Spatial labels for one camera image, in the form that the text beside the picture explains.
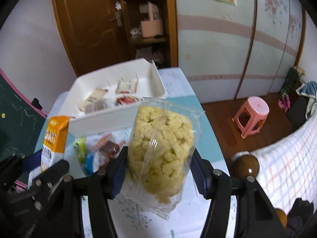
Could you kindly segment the orange oats packet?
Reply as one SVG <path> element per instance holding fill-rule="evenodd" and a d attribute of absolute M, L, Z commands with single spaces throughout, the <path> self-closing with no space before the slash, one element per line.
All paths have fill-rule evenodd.
<path fill-rule="evenodd" d="M 44 135 L 41 152 L 41 173 L 64 158 L 70 117 L 51 117 Z"/>

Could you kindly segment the blue snowflake snack packet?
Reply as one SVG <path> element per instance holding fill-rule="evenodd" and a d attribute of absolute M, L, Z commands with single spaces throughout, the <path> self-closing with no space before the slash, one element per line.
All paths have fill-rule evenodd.
<path fill-rule="evenodd" d="M 94 173 L 95 151 L 89 147 L 86 137 L 76 138 L 73 142 L 73 149 L 83 173 L 91 176 Z"/>

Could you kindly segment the dark brown snack packet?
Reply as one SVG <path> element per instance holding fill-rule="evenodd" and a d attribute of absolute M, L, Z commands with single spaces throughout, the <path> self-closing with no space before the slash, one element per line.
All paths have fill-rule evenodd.
<path fill-rule="evenodd" d="M 118 140 L 113 134 L 103 135 L 96 143 L 95 165 L 99 168 L 107 166 L 120 153 L 125 143 L 125 140 Z"/>

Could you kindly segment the clear bag yellow puffed snack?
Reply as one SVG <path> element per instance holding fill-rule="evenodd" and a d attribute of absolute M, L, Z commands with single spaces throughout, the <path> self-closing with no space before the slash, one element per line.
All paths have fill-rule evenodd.
<path fill-rule="evenodd" d="M 204 111 L 145 98 L 134 120 L 123 194 L 164 220 L 182 200 Z"/>

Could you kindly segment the clear white printed snack bag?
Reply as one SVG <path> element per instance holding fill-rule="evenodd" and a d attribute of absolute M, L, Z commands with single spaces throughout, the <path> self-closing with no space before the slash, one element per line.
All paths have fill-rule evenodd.
<path fill-rule="evenodd" d="M 95 88 L 93 92 L 79 105 L 79 110 L 90 114 L 107 108 L 107 101 L 104 97 L 108 89 Z"/>

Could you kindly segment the brown bread cookies package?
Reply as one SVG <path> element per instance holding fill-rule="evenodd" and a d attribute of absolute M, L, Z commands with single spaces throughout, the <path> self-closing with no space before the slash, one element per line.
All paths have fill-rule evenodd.
<path fill-rule="evenodd" d="M 121 78 L 118 81 L 115 93 L 116 94 L 136 93 L 137 88 L 138 88 L 138 84 L 139 84 L 139 77 L 137 74 L 135 75 L 135 78 L 132 80 L 124 80 L 123 78 Z"/>

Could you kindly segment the dark clothing bundle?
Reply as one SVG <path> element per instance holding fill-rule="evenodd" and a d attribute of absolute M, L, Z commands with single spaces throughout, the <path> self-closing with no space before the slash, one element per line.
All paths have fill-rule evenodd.
<path fill-rule="evenodd" d="M 297 198 L 287 215 L 287 237 L 316 237 L 316 211 L 314 204 Z"/>

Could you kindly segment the checkered plaid blanket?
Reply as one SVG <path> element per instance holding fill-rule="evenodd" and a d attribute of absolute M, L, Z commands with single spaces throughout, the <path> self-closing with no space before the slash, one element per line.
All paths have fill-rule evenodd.
<path fill-rule="evenodd" d="M 301 198 L 313 203 L 316 210 L 316 134 L 314 113 L 289 136 L 253 152 L 238 152 L 232 162 L 243 155 L 257 158 L 260 171 L 256 179 L 275 208 L 288 213 Z"/>

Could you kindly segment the white plastic storage bin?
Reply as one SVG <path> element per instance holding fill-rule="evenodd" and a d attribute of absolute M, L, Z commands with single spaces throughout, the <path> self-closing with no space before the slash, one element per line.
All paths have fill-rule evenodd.
<path fill-rule="evenodd" d="M 136 74 L 139 77 L 136 93 L 115 93 L 121 78 L 132 80 Z M 107 108 L 85 114 L 79 110 L 79 105 L 95 88 L 108 89 L 104 96 Z M 70 117 L 68 132 L 74 137 L 129 127 L 133 125 L 141 102 L 123 106 L 116 105 L 116 98 L 121 96 L 135 96 L 143 99 L 165 99 L 167 97 L 167 92 L 154 62 L 136 59 L 96 70 L 77 78 L 58 114 Z"/>

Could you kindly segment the small red snack packet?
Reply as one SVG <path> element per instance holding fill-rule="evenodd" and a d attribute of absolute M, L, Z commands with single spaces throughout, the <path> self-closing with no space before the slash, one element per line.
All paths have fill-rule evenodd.
<path fill-rule="evenodd" d="M 135 97 L 135 96 L 121 96 L 116 98 L 116 105 L 129 105 L 138 102 L 142 102 L 143 98 Z"/>

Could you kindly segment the pile of toys and clothes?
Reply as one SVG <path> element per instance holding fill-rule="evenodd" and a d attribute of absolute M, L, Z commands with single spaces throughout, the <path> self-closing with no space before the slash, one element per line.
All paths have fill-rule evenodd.
<path fill-rule="evenodd" d="M 278 105 L 294 130 L 316 113 L 316 82 L 305 82 L 304 75 L 301 67 L 290 68 L 279 92 Z"/>

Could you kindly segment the brown wooden door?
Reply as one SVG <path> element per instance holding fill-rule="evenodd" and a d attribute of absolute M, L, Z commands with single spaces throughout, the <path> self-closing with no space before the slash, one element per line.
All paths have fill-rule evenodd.
<path fill-rule="evenodd" d="M 121 0 L 52 0 L 62 43 L 77 76 L 132 59 Z"/>

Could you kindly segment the sliding wardrobe floral doors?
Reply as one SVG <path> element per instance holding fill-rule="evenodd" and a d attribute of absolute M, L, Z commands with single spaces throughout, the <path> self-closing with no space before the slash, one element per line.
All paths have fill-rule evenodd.
<path fill-rule="evenodd" d="M 201 103 L 278 92 L 302 36 L 299 0 L 176 0 L 178 65 Z"/>

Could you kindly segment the green chalkboard pink frame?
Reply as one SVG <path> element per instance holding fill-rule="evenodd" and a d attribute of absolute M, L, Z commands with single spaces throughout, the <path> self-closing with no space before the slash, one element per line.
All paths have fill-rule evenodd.
<path fill-rule="evenodd" d="M 34 108 L 1 73 L 1 160 L 33 154 L 46 117 Z"/>

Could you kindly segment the pink handled basket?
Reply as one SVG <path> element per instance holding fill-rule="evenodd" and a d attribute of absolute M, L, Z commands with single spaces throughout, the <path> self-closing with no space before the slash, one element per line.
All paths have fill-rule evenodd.
<path fill-rule="evenodd" d="M 154 38 L 164 35 L 163 20 L 160 17 L 157 6 L 148 2 L 148 20 L 141 21 L 141 32 L 143 38 Z"/>

